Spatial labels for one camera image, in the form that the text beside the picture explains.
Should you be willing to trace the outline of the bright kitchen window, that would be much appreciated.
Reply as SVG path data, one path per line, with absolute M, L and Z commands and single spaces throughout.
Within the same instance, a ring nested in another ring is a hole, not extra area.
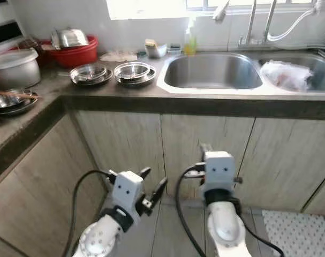
M 172 19 L 182 17 L 211 17 L 222 3 L 229 2 L 226 15 L 267 14 L 274 0 L 107 0 L 112 20 Z M 275 0 L 275 13 L 302 12 L 316 7 L 318 0 Z

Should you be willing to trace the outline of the large aluminium pot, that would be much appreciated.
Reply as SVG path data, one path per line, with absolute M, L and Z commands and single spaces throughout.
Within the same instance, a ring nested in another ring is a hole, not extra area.
M 0 91 L 23 89 L 41 81 L 37 51 L 11 50 L 0 54 Z

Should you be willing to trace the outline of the pale crumpled dish cloth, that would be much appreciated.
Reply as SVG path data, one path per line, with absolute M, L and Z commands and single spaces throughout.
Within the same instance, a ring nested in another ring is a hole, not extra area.
M 99 57 L 103 62 L 131 62 L 137 61 L 138 55 L 135 51 L 116 50 L 108 51 Z

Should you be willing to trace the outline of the stainless steel double sink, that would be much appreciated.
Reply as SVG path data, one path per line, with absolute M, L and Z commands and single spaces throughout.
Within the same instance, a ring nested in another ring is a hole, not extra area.
M 260 73 L 268 61 L 307 67 L 313 75 L 302 92 Z M 169 93 L 200 95 L 325 96 L 325 59 L 308 51 L 201 52 L 164 61 L 156 85 Z

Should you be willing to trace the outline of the chrome faucet pipe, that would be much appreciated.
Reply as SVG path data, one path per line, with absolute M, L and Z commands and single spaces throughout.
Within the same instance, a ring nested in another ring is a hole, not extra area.
M 278 36 L 272 36 L 270 34 L 270 28 L 272 25 L 276 5 L 277 5 L 278 0 L 272 0 L 272 3 L 270 5 L 270 8 L 268 10 L 268 15 L 267 15 L 267 22 L 265 24 L 264 30 L 263 30 L 263 39 L 262 39 L 262 44 L 267 44 L 268 42 L 273 42 L 273 41 L 279 41 Z

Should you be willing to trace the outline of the small white bowl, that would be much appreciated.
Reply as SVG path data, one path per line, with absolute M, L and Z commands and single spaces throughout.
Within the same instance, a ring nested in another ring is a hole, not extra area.
M 168 45 L 145 45 L 147 56 L 150 59 L 159 59 L 167 54 Z

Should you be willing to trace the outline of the yellow dish soap bottle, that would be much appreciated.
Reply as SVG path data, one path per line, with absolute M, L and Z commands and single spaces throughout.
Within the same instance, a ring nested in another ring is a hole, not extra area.
M 189 17 L 184 35 L 183 53 L 187 56 L 196 54 L 197 38 L 194 32 L 195 17 Z

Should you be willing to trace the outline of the clear crumpled plastic bag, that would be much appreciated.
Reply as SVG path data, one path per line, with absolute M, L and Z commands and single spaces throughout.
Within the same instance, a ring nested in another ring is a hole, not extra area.
M 314 75 L 313 71 L 306 66 L 274 59 L 264 63 L 260 73 L 275 86 L 296 92 L 306 92 L 310 88 L 308 81 Z

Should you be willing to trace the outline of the red plastic basin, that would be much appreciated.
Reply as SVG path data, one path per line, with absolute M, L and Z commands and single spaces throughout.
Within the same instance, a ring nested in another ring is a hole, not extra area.
M 67 50 L 47 50 L 47 53 L 57 62 L 58 66 L 63 68 L 74 68 L 96 62 L 99 59 L 97 54 L 98 37 L 87 35 L 87 39 L 89 39 L 89 45 Z

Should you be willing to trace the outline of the pale wood cabinet door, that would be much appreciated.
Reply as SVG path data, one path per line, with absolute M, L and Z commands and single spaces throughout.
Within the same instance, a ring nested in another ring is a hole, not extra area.
M 228 152 L 236 167 L 240 167 L 254 122 L 253 117 L 162 115 L 164 166 L 169 179 L 167 193 L 175 196 L 175 185 L 181 173 L 201 161 L 203 143 L 214 151 Z
M 304 209 L 304 213 L 325 216 L 325 185 L 315 193 L 314 198 Z
M 244 203 L 300 211 L 325 179 L 325 120 L 257 118 L 240 175 Z
M 74 187 L 94 169 L 65 115 L 1 181 L 0 238 L 28 257 L 63 257 Z
M 147 193 L 164 178 L 159 114 L 79 110 L 75 117 L 99 168 L 138 172 L 150 167 L 143 181 Z

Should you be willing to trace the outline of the white dotted floor mat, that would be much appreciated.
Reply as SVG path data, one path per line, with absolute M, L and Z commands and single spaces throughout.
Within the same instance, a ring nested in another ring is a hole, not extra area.
M 268 241 L 285 257 L 325 257 L 325 216 L 262 210 Z

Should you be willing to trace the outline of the brown wooden chopsticks pair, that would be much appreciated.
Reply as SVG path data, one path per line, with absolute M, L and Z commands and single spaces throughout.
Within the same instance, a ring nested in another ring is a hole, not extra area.
M 17 96 L 18 98 L 30 99 L 30 100 L 40 100 L 42 98 L 41 96 L 33 95 L 32 93 L 25 94 L 25 93 L 0 92 L 0 95 Z

